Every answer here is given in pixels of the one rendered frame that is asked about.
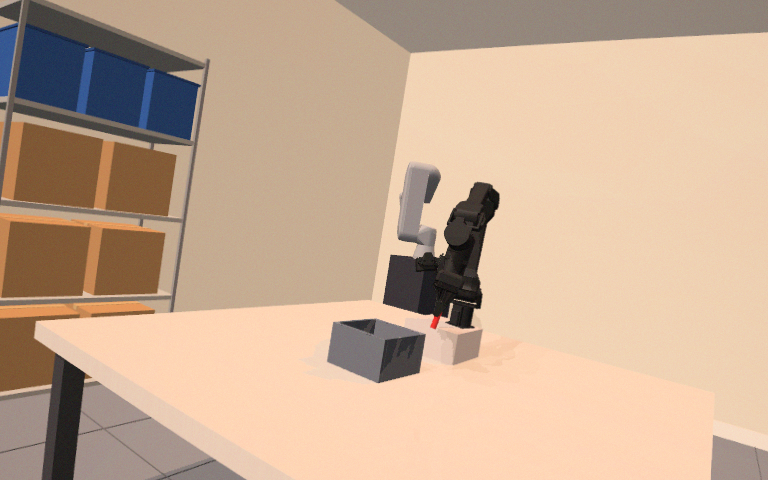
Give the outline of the red peg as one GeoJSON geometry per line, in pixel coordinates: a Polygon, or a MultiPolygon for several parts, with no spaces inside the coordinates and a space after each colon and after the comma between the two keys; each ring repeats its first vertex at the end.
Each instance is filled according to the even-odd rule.
{"type": "Polygon", "coordinates": [[[439,323],[439,320],[440,320],[440,317],[441,317],[441,315],[442,315],[442,313],[439,315],[439,317],[435,317],[435,316],[434,316],[434,319],[433,319],[433,321],[432,321],[432,324],[431,324],[431,328],[433,328],[433,329],[435,329],[435,330],[436,330],[436,328],[437,328],[437,325],[438,325],[438,323],[439,323]]]}

